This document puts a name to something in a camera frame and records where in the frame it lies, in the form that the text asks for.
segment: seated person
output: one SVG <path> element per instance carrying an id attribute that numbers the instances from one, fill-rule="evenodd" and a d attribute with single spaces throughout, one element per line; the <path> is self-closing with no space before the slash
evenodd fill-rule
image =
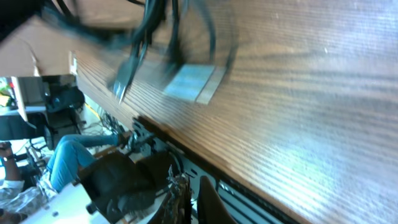
<path id="1" fill-rule="evenodd" d="M 64 186 L 75 180 L 79 167 L 86 168 L 95 161 L 94 156 L 86 147 L 103 145 L 124 147 L 130 135 L 131 132 L 109 136 L 78 134 L 64 136 L 58 143 L 37 186 L 23 192 L 21 190 L 24 181 L 21 180 L 15 160 L 4 161 L 6 179 L 0 186 L 0 224 L 19 223 L 61 192 Z M 10 155 L 12 155 L 11 149 L 0 150 L 1 159 Z"/>

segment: desk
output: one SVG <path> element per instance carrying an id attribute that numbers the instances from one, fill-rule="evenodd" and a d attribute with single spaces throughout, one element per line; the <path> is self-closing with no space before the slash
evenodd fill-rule
<path id="1" fill-rule="evenodd" d="M 398 10 L 390 1 L 232 0 L 239 49 L 209 105 L 76 54 L 78 85 L 127 126 L 139 114 L 299 222 L 396 223 Z"/>

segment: jeans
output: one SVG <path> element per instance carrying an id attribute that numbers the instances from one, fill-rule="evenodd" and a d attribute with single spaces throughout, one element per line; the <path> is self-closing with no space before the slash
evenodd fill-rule
<path id="1" fill-rule="evenodd" d="M 86 168 L 95 161 L 94 156 L 86 147 L 117 146 L 117 144 L 117 134 L 109 136 L 71 134 L 62 137 L 47 164 L 47 169 L 51 173 L 52 187 L 58 193 L 61 192 L 64 186 L 76 179 L 79 166 Z"/>

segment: blue jeans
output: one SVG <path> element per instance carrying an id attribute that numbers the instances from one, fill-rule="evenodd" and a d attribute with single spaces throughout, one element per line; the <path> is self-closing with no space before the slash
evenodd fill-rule
<path id="1" fill-rule="evenodd" d="M 54 155 L 47 164 L 50 171 L 52 187 L 57 191 L 61 190 L 76 179 L 79 166 L 88 167 L 95 158 L 86 147 L 118 144 L 118 135 L 110 136 L 82 136 L 71 134 L 61 138 Z"/>

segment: chair backrest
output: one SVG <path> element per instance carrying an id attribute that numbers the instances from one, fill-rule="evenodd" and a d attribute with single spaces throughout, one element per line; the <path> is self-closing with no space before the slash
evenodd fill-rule
<path id="1" fill-rule="evenodd" d="M 0 140 L 10 141 L 18 139 L 32 139 L 45 136 L 47 118 L 43 113 L 30 113 L 27 115 L 29 126 L 22 117 L 18 115 L 0 116 Z"/>

